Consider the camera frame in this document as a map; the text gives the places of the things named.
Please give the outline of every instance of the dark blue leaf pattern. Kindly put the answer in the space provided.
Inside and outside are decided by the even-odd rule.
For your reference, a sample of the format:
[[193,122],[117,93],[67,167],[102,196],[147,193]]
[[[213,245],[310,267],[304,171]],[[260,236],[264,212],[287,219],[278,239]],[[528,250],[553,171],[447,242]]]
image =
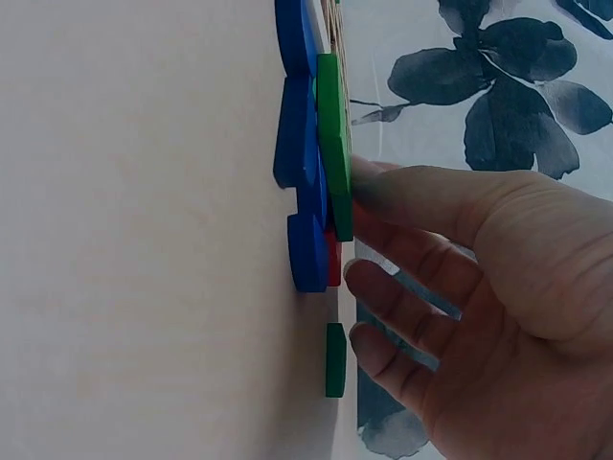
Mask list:
[[553,22],[520,17],[479,34],[479,50],[505,72],[525,81],[551,81],[577,64],[575,46]]
[[579,168],[579,156],[533,89],[500,76],[466,116],[465,155],[477,171],[529,170],[554,179]]
[[489,85],[478,54],[445,48],[400,57],[387,83],[411,105],[457,104]]
[[[613,0],[552,1],[608,36],[597,17],[613,17]],[[377,110],[352,124],[391,123],[408,106],[452,105],[488,90],[465,120],[470,168],[530,170],[536,164],[555,179],[578,169],[575,146],[558,122],[577,134],[591,134],[612,123],[611,107],[585,86],[558,80],[575,67],[578,56],[556,23],[518,17],[481,29],[486,14],[497,8],[495,0],[439,0],[442,18],[457,34],[455,50],[433,48],[400,57],[388,86],[407,103],[353,101]]]
[[613,2],[611,0],[579,0],[579,3],[600,19],[613,19]]
[[585,29],[605,40],[613,40],[613,34],[593,14],[610,20],[613,8],[610,0],[556,0],[557,5],[574,17]]
[[476,30],[489,12],[491,0],[439,0],[439,13],[453,32]]
[[539,89],[557,120],[577,134],[592,134],[613,120],[609,104],[582,84],[556,80]]
[[379,110],[375,110],[374,112],[364,115],[359,120],[353,120],[352,125],[357,127],[359,125],[364,125],[366,123],[372,122],[394,122],[400,116],[402,110],[409,105],[409,103],[402,103],[400,105],[389,105],[387,107],[381,107]]

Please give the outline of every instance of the puzzle piece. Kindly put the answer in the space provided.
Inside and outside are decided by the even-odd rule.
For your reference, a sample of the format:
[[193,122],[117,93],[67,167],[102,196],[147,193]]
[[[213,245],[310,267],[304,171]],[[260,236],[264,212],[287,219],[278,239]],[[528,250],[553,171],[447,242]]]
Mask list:
[[322,158],[317,155],[317,171],[313,185],[300,186],[297,189],[298,213],[313,214],[322,228],[328,226],[328,183]]
[[343,243],[336,239],[336,234],[333,228],[329,228],[324,233],[326,242],[328,243],[328,286],[338,288],[341,286],[342,278],[342,251]]
[[318,57],[317,135],[331,194],[350,191],[351,161],[347,140],[347,114],[340,64],[334,54]]
[[326,340],[326,398],[342,398],[347,374],[347,338],[343,325],[328,323]]
[[323,157],[336,238],[353,240],[351,159],[347,139],[347,114],[338,57],[318,57],[317,135]]
[[328,287],[328,245],[324,231],[312,214],[287,218],[289,261],[299,292],[325,292]]
[[306,9],[317,53],[320,55],[330,53],[329,34],[321,0],[306,0]]
[[308,18],[308,0],[275,0],[277,37],[289,77],[317,75],[317,49]]
[[287,77],[273,174],[282,188],[312,186],[317,174],[317,115],[310,76]]

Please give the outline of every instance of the red wooden piece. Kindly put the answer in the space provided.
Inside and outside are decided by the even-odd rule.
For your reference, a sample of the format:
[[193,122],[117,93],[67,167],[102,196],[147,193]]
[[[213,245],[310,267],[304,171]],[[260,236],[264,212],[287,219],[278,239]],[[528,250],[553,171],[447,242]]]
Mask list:
[[343,243],[336,240],[336,233],[333,228],[328,228],[324,235],[328,243],[329,255],[328,286],[336,288],[341,286]]

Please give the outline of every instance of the green rectangular piece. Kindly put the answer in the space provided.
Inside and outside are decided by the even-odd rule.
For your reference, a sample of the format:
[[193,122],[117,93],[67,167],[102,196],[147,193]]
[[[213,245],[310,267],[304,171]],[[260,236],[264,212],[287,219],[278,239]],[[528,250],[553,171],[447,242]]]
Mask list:
[[340,242],[353,241],[353,203],[351,194],[330,194],[336,239]]
[[317,134],[331,194],[350,191],[351,161],[345,94],[338,56],[317,57]]
[[347,338],[341,323],[326,330],[326,398],[342,398],[347,374]]

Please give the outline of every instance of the hand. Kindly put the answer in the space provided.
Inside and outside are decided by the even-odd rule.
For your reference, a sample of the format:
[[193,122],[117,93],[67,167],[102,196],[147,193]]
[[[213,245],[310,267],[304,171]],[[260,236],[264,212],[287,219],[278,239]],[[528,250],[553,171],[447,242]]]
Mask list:
[[362,369],[449,459],[613,458],[613,204],[533,172],[353,163],[355,235],[463,313],[350,263],[351,292],[440,361],[357,324]]

